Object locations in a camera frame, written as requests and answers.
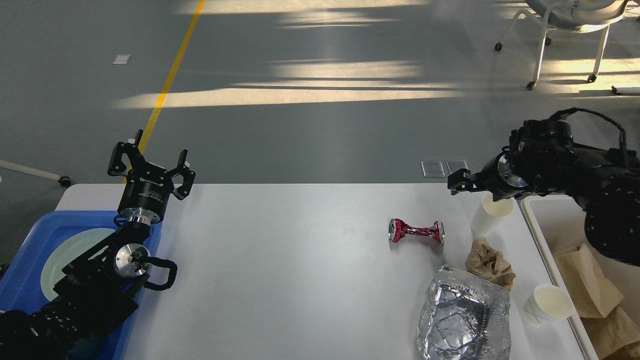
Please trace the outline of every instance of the white paper cup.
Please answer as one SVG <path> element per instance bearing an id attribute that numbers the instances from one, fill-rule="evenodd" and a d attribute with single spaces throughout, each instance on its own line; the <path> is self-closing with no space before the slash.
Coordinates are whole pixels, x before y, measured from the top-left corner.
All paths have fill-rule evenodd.
<path id="1" fill-rule="evenodd" d="M 538 285 L 522 307 L 525 323 L 539 327 L 573 314 L 573 302 L 566 291 L 551 284 Z"/>
<path id="2" fill-rule="evenodd" d="M 471 220 L 471 233 L 474 238 L 489 235 L 496 227 L 513 212 L 515 200 L 501 199 L 493 202 L 493 194 L 486 193 Z"/>

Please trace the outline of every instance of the caster wheel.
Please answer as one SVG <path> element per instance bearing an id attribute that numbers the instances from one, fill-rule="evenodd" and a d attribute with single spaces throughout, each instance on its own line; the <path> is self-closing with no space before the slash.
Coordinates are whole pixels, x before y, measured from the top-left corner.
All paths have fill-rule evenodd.
<path id="1" fill-rule="evenodd" d="M 71 186 L 71 178 L 69 176 L 63 176 L 59 178 L 58 182 L 60 183 L 60 185 L 64 186 L 65 188 L 68 188 L 69 186 Z"/>
<path id="2" fill-rule="evenodd" d="M 7 269 L 9 269 L 9 264 L 0 265 L 0 279 L 2 279 L 2 277 L 6 273 Z"/>

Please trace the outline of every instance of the aluminum foil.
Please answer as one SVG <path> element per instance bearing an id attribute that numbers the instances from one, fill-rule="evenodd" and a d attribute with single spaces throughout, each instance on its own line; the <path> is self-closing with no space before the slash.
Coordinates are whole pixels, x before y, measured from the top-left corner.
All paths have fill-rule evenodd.
<path id="1" fill-rule="evenodd" d="M 509 292 L 443 266 L 425 296 L 418 351 L 426 360 L 508 360 Z"/>

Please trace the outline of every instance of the brown paper bag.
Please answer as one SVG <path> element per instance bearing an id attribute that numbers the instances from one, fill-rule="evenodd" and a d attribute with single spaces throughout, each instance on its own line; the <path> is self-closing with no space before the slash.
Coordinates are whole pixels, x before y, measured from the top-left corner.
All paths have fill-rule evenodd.
<path id="1" fill-rule="evenodd" d="M 640 331 L 620 306 L 604 319 L 583 318 L 582 324 L 599 359 L 612 354 L 616 357 L 611 359 L 633 359 L 630 353 L 637 350 L 634 347 L 640 342 Z"/>
<path id="2" fill-rule="evenodd" d="M 627 345 L 607 356 L 605 360 L 640 360 L 640 343 Z"/>
<path id="3" fill-rule="evenodd" d="M 478 238 L 471 244 L 465 265 L 471 274 L 511 291 L 516 277 L 511 263 L 502 257 L 502 251 L 490 247 L 485 238 Z"/>
<path id="4" fill-rule="evenodd" d="M 604 277 L 586 244 L 564 250 L 554 259 L 581 318 L 604 318 L 622 301 L 622 293 Z"/>

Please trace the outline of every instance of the gray floor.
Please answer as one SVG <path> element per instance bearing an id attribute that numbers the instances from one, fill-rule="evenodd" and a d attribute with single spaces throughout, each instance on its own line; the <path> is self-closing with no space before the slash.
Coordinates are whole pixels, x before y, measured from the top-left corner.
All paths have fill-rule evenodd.
<path id="1" fill-rule="evenodd" d="M 0 3 L 0 158 L 115 183 L 111 149 L 144 128 L 195 1 Z M 623 124 L 640 144 L 640 23 L 615 24 L 595 83 L 599 34 L 557 33 L 525 89 L 538 27 L 524 4 L 492 0 L 208 0 L 147 147 L 198 183 L 419 183 L 422 160 L 479 170 L 523 120 L 572 106 Z M 127 65 L 112 65 L 131 54 Z M 570 118 L 577 142 L 617 146 L 617 130 Z M 55 182 L 0 169 L 0 263 L 52 211 Z"/>

